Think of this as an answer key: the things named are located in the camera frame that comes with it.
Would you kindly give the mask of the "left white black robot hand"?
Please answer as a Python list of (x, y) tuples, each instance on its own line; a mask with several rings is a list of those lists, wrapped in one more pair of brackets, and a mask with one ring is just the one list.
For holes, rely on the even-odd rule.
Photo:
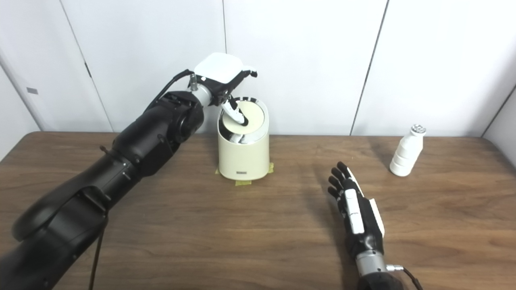
[(238, 57), (212, 53), (195, 67), (190, 78), (190, 92), (199, 99), (202, 107), (221, 106), (232, 120), (247, 126), (248, 118), (238, 108), (232, 92), (246, 77), (257, 76), (256, 69), (244, 65)]

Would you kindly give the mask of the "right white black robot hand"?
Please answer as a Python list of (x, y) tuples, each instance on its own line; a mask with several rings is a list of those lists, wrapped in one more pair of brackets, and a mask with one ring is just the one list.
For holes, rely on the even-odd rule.
[(342, 161), (331, 169), (328, 193), (337, 202), (345, 228), (345, 248), (351, 258), (363, 252), (383, 255), (385, 246), (378, 214), (365, 197), (350, 168)]

